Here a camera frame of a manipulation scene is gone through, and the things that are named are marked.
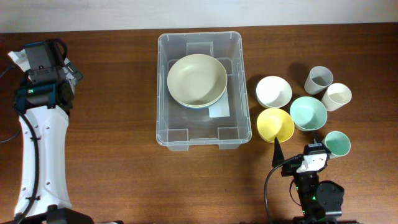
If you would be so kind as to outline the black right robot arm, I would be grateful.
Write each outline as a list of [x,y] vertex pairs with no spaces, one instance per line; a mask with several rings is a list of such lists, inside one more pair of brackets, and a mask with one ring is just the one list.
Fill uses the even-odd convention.
[[285,159],[279,140],[274,139],[272,171],[280,168],[282,177],[293,177],[300,200],[303,215],[294,217],[294,223],[336,223],[342,216],[344,188],[318,176],[327,167],[330,154],[322,142],[315,141],[306,145],[303,153]]

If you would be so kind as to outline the beige plate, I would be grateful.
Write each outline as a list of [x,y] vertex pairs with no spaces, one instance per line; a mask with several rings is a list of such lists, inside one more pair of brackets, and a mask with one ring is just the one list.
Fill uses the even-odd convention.
[[181,58],[167,75],[167,88],[172,98],[193,106],[214,102],[226,91],[227,84],[224,66],[205,54]]

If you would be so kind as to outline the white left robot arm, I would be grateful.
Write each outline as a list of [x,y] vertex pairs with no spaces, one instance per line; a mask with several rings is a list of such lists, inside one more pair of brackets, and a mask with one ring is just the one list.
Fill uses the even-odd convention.
[[27,74],[14,109],[23,137],[22,180],[14,223],[92,223],[72,210],[65,172],[65,138],[74,87],[81,74],[69,59],[61,64],[27,51],[10,52]]

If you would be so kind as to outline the green plastic cup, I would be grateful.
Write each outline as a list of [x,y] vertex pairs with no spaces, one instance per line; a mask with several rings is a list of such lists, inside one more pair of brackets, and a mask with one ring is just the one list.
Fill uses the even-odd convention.
[[332,131],[328,133],[322,143],[329,149],[330,159],[343,157],[351,150],[351,141],[345,133],[340,131]]

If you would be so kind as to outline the dark blue plastic plate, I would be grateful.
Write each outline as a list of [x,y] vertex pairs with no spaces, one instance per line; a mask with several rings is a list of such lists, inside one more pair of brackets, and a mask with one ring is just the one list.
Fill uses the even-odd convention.
[[222,100],[223,99],[223,97],[225,96],[225,93],[224,94],[222,94],[217,100],[215,100],[214,102],[211,102],[211,103],[209,103],[209,104],[205,104],[205,105],[199,105],[199,106],[193,106],[193,105],[188,105],[188,104],[185,104],[185,103],[181,103],[181,102],[179,102],[178,100],[176,100],[176,99],[174,99],[178,104],[180,104],[180,105],[182,105],[182,106],[184,106],[184,107],[186,107],[186,108],[190,108],[190,109],[203,109],[203,108],[208,108],[208,107],[210,107],[210,106],[213,106],[213,105],[215,105],[217,102],[219,102],[220,100]]

